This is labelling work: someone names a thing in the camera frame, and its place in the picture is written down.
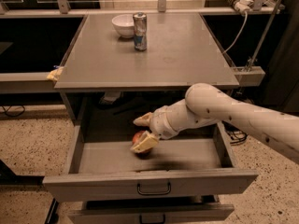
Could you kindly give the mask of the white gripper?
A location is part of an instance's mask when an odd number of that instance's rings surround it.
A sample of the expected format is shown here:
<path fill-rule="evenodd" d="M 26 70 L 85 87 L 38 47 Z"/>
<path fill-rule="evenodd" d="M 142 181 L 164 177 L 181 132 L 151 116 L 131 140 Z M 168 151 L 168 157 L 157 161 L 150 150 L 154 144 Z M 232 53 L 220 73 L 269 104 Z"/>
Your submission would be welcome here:
<path fill-rule="evenodd" d="M 136 126 L 149 127 L 155 134 L 145 131 L 138 141 L 131 146 L 134 153 L 141 153 L 157 146 L 159 143 L 158 138 L 167 140 L 178 135 L 178 132 L 171 127 L 167 115 L 168 111 L 165 105 L 156 109 L 153 113 L 148 112 L 133 121 Z"/>

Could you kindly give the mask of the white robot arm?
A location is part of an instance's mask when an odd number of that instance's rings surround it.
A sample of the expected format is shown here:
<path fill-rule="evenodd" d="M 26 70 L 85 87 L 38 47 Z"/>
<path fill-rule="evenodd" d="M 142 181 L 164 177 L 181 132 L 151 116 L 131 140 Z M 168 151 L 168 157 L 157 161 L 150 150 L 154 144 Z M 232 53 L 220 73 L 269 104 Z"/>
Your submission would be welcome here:
<path fill-rule="evenodd" d="M 299 163 L 298 117 L 237 101 L 206 83 L 190 86 L 184 99 L 135 119 L 134 125 L 147 126 L 149 130 L 136 139 L 131 150 L 142 153 L 157 146 L 162 139 L 170 139 L 184 130 L 219 121 L 233 125 Z"/>

